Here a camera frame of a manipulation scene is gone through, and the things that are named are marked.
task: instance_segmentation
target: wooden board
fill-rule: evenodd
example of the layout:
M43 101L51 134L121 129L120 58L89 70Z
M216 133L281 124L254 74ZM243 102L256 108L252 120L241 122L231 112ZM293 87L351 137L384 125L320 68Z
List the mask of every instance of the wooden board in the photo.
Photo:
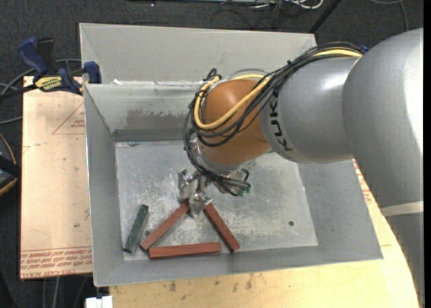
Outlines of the wooden board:
M222 251L220 242L195 243L192 245L177 245L166 247L152 247L148 251L150 259L165 259L167 257L180 257L186 255L201 255L219 253Z
M20 278L92 271L84 100L23 96Z

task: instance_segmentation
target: cable bundle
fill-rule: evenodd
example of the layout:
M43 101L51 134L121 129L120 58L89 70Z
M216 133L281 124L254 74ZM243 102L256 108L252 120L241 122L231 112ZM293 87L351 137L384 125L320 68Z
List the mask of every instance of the cable bundle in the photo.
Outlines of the cable bundle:
M184 149L187 151L187 156L191 164L205 177L219 185L224 191L232 195L241 195L244 190L250 189L250 184L246 182L248 172L241 169L244 177L242 180L233 179L227 175L219 175L204 165L199 163L195 147L192 144L192 138L197 138L204 146L218 147L229 142L235 135L244 131L255 120L257 115L265 108L269 102L271 95L278 95L279 89L283 84L301 67L309 63L327 59L332 57L361 57L361 49L346 42L332 42L313 47L306 51L293 61L288 61L287 65L277 69L266 75L243 75L235 79L250 79L260 78L259 81L253 86L251 91L233 108L231 108L225 115L221 116L218 120L204 124L201 120L201 108L205 102L205 97L209 93L209 89L214 84L221 81L222 77L217 74L215 69L212 69L205 79L205 83L200 87L194 99L189 105L189 112L187 113L184 127L183 127L183 142ZM229 120L235 115L238 110L244 105L244 112L241 116L226 125ZM245 119L256 109L258 112L244 125ZM208 142L209 138L222 137L223 139L217 142Z

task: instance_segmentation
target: blue clamp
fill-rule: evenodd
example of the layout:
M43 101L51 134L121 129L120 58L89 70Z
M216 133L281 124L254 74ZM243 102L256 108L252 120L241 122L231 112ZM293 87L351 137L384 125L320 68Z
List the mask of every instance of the blue clamp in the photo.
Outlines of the blue clamp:
M102 76L100 75L99 67L94 61L84 63L84 71L88 74L91 84L101 84Z
M48 67L42 56L39 55L36 49L36 43L37 39L31 37L23 41L18 47L18 54L20 57L27 65L36 70L36 74L33 77L33 84L44 92L66 91L80 95L82 84L75 81L72 76L69 76L66 69L60 68L57 75L47 74ZM89 83L102 83L99 67L94 61L85 63L80 73L87 73Z
M40 77L48 71L48 67L36 50L36 42L36 37L28 38L20 44L17 52L27 65L36 70L37 77Z

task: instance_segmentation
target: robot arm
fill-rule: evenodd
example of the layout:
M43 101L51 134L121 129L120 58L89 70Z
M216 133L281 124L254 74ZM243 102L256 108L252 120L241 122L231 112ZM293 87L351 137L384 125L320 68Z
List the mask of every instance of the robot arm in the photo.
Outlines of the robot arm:
M266 75L219 78L203 85L189 114L185 147L197 170L238 193L244 162L270 149L301 163L355 158L424 302L423 29L365 55L328 44Z

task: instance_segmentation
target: red stick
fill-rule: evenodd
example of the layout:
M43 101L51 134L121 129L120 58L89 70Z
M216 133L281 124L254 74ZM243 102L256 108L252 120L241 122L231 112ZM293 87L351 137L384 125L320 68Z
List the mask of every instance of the red stick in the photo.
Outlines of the red stick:
M222 251L220 242L197 243L194 245L179 245L168 247L150 248L148 255L150 259L163 259L165 257L180 257L185 255L199 255L208 253L219 253Z
M147 251L157 240L162 237L172 225L184 214L189 211L189 201L183 202L179 208L177 208L161 225L157 227L155 231L148 235L148 237L142 241L141 249Z
M207 207L203 211L205 212L205 214L207 215L207 217L209 218L209 220L211 221L214 228L217 230L229 250L231 252L236 251L240 247L240 245L235 239L235 236L230 232L228 226L222 220L222 217L220 217L220 215L218 214L213 204L207 205Z

